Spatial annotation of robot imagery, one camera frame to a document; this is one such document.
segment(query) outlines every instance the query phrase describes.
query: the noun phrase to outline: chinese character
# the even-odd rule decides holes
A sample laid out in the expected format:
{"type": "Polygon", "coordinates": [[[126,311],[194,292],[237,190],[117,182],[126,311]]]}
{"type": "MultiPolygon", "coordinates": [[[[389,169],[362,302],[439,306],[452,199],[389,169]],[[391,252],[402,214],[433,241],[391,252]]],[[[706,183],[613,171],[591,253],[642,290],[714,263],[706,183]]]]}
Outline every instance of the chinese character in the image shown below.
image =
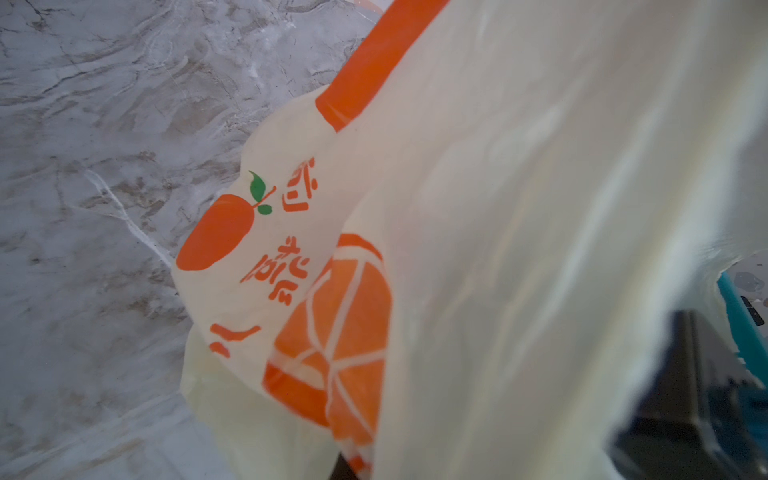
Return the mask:
{"type": "Polygon", "coordinates": [[[310,262],[309,258],[304,258],[299,255],[301,249],[296,246],[296,237],[286,238],[285,245],[277,247],[278,255],[273,259],[268,255],[264,255],[259,260],[250,272],[240,280],[240,283],[246,282],[251,279],[255,279],[259,282],[269,282],[270,285],[274,285],[275,288],[268,296],[270,300],[277,300],[285,305],[290,305],[293,301],[293,295],[290,292],[296,291],[299,285],[292,280],[283,278],[278,280],[283,271],[287,268],[287,273],[293,278],[304,280],[306,279],[307,272],[302,267],[310,262]]]}
{"type": "Polygon", "coordinates": [[[296,200],[299,198],[299,190],[301,188],[301,186],[299,186],[299,182],[301,180],[304,180],[303,189],[306,193],[306,200],[312,199],[312,190],[317,190],[317,179],[310,177],[310,168],[314,166],[315,159],[313,157],[310,158],[310,161],[303,162],[301,165],[299,165],[299,167],[293,172],[290,180],[288,180],[288,188],[293,188],[293,190],[288,190],[287,194],[283,194],[283,210],[286,212],[303,212],[310,209],[309,201],[295,201],[289,204],[286,202],[286,199],[296,200]]]}

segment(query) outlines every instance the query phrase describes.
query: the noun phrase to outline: marble surface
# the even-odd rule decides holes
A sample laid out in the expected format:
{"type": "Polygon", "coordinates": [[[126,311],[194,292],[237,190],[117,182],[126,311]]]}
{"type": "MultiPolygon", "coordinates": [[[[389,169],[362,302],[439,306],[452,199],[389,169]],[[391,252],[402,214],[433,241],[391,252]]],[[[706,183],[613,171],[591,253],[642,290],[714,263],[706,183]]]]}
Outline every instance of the marble surface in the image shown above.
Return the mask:
{"type": "Polygon", "coordinates": [[[0,478],[231,478],[178,393],[168,269],[270,112],[376,20],[343,0],[0,2],[0,478]]]}

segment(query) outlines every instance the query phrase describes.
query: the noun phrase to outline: white marble vein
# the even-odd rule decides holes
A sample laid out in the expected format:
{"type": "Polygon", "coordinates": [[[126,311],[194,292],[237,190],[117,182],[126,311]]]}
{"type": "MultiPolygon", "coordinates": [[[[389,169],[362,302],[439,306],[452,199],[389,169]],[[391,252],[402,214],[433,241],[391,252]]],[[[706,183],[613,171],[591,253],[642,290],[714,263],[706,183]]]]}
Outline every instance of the white marble vein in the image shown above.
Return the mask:
{"type": "Polygon", "coordinates": [[[0,2],[0,478],[229,478],[177,394],[167,268],[271,111],[372,27],[342,0],[0,2]]]}

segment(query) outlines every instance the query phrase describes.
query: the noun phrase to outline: small green leaf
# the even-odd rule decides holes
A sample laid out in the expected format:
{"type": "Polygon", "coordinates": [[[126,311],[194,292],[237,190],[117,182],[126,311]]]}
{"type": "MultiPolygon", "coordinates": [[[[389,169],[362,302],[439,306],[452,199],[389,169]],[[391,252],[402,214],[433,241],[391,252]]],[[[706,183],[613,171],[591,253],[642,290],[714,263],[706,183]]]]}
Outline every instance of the small green leaf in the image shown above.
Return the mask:
{"type": "Polygon", "coordinates": [[[264,192],[266,192],[266,184],[261,177],[254,172],[250,172],[253,175],[253,180],[250,182],[250,194],[253,195],[253,199],[260,202],[264,198],[264,192]]]}

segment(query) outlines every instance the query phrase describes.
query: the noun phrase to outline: orange stem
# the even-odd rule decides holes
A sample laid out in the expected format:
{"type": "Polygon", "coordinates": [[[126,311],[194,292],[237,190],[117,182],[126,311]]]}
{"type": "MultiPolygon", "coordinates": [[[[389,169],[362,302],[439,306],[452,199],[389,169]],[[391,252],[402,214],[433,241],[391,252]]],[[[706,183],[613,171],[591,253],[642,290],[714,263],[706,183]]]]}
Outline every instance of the orange stem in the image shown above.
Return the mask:
{"type": "Polygon", "coordinates": [[[256,208],[256,207],[258,207],[259,205],[261,205],[261,204],[262,204],[262,202],[264,202],[264,201],[265,201],[267,198],[269,198],[271,194],[274,194],[274,193],[275,193],[275,190],[277,190],[277,185],[276,185],[276,186],[274,186],[274,187],[272,187],[272,190],[270,190],[270,192],[269,192],[268,194],[264,195],[264,198],[262,198],[261,200],[259,200],[259,203],[257,203],[256,205],[253,205],[253,208],[256,208]]]}

